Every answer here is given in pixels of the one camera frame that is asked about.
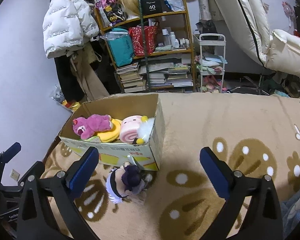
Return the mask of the purple haired plush doll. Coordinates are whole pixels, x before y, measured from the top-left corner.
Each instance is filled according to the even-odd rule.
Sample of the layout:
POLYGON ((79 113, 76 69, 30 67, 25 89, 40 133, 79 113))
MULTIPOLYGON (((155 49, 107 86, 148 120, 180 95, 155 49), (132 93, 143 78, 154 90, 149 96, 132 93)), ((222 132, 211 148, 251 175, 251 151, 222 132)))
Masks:
POLYGON ((113 169, 106 179, 106 191, 111 202, 121 203, 128 197, 141 197, 153 180, 150 173, 143 172, 138 165, 126 161, 113 169))

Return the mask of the green tissue pack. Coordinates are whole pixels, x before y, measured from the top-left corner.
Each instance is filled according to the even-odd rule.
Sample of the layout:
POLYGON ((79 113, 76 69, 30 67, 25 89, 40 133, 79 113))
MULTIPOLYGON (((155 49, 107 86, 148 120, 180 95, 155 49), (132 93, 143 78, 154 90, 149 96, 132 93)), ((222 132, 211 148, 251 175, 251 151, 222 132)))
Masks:
POLYGON ((96 143, 101 143, 102 142, 101 139, 96 135, 86 139, 85 141, 87 141, 87 142, 96 142, 96 143))

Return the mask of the pink plush bear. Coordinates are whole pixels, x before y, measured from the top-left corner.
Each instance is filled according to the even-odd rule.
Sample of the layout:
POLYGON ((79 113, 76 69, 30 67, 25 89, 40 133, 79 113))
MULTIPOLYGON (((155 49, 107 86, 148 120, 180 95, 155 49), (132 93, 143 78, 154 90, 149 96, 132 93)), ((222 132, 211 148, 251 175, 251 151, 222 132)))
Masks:
POLYGON ((77 117, 72 120, 72 129, 82 140, 89 139, 96 132, 106 132, 113 128, 110 115, 93 114, 88 118, 77 117))

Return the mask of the white fluffy plush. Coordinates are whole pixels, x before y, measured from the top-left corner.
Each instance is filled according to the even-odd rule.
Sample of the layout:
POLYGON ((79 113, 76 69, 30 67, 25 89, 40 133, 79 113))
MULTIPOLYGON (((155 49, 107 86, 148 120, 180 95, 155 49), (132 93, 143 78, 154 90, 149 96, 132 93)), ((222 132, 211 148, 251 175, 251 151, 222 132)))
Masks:
POLYGON ((138 145, 147 144, 154 126, 155 118, 148 118, 147 116, 141 117, 141 124, 137 129, 136 143, 138 145))

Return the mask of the blue fleece blanket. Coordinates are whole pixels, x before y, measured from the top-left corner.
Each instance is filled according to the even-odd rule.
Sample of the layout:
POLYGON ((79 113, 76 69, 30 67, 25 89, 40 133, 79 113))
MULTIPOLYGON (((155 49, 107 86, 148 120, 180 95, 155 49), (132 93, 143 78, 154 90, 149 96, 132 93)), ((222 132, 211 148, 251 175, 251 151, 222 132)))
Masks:
POLYGON ((280 203, 283 222, 283 239, 286 239, 300 222, 300 190, 289 200, 280 203))

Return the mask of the beige patterned fleece blanket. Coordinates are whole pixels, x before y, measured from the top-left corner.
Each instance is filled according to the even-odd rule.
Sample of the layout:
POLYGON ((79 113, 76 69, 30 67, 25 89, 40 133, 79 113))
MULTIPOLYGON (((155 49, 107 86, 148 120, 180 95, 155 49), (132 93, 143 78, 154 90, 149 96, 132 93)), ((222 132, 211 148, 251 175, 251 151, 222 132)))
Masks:
POLYGON ((101 239, 199 239, 220 211, 200 162, 208 146, 233 170, 272 177, 281 201, 300 189, 300 100, 250 94, 130 94, 87 103, 117 119, 156 115, 159 170, 141 202, 114 204, 105 183, 113 165, 98 164, 75 203, 101 239))

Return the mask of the yellow plush toy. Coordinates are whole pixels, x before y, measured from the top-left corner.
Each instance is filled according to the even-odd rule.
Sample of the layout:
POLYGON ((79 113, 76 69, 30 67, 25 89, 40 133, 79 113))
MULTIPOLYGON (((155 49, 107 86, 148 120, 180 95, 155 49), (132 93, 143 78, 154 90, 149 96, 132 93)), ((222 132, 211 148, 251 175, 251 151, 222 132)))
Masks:
POLYGON ((119 139, 122 121, 119 119, 112 119, 111 122, 113 124, 111 130, 96 133, 101 142, 112 142, 119 139))

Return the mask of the plastic bag with toys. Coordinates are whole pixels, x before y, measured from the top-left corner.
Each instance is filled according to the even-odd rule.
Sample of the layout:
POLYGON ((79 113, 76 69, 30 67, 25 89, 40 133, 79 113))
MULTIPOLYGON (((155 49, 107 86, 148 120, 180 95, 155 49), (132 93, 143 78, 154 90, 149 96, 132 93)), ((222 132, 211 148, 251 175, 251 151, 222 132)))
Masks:
POLYGON ((55 85, 54 90, 51 92, 50 98, 52 100, 54 100, 55 102, 57 102, 62 107, 64 107, 67 110, 71 111, 72 113, 74 113, 75 111, 77 111, 79 109, 79 107, 81 106, 81 104, 79 102, 77 102, 77 101, 68 102, 65 99, 65 96, 64 96, 61 88, 59 86, 57 86, 57 85, 55 85))

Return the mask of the stack of books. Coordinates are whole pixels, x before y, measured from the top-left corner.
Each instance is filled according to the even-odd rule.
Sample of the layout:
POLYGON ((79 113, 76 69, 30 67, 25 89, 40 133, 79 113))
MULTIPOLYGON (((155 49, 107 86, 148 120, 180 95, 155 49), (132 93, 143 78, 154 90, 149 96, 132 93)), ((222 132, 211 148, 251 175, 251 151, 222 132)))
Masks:
POLYGON ((116 74, 119 76, 125 93, 146 90, 146 80, 139 74, 138 62, 117 68, 116 74))

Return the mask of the cream cushion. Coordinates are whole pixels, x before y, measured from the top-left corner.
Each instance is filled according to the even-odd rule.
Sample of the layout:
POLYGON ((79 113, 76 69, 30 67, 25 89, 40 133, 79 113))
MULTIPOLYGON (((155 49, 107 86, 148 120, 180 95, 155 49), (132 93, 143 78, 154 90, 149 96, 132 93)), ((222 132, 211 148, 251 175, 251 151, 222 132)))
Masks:
POLYGON ((300 78, 300 37, 273 30, 267 58, 268 69, 300 78))

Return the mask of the teal bag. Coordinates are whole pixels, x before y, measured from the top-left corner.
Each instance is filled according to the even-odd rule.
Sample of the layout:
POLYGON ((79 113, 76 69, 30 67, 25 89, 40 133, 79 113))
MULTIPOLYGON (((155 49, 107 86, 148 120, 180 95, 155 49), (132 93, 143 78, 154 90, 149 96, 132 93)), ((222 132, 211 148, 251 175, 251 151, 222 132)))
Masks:
POLYGON ((129 31, 123 28, 113 28, 101 36, 107 41, 111 54, 117 67, 131 64, 134 57, 134 49, 129 31))

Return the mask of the white puffer jacket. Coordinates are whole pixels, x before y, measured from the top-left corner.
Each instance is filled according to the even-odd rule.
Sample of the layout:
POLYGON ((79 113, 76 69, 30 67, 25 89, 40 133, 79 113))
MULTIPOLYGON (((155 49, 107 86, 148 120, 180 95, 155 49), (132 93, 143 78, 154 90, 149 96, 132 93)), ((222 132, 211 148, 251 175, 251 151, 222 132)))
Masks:
POLYGON ((99 33, 85 0, 51 0, 43 20, 43 45, 48 59, 80 50, 99 33))

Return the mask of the blonde wig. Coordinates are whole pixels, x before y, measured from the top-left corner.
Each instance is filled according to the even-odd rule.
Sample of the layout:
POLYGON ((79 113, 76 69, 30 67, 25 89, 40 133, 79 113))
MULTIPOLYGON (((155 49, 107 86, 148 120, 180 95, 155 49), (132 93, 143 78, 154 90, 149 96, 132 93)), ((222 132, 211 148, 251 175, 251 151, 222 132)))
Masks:
POLYGON ((138 0, 119 0, 119 3, 128 20, 139 17, 140 10, 138 0))

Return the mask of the black box number 40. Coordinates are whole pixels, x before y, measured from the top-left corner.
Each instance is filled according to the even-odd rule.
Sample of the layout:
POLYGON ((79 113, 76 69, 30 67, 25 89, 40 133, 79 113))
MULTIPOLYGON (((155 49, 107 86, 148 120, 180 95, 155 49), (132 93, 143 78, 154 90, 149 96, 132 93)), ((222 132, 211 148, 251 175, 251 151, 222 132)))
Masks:
POLYGON ((145 16, 163 12, 161 0, 141 0, 141 9, 145 16))

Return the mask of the wall socket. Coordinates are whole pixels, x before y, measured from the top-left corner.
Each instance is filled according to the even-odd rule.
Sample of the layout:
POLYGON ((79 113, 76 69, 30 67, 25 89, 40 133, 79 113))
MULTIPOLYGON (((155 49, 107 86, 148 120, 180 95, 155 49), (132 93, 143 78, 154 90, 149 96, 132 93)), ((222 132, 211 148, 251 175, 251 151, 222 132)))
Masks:
POLYGON ((14 181, 18 182, 20 178, 20 173, 17 172, 16 170, 12 169, 10 172, 10 178, 12 178, 14 181))

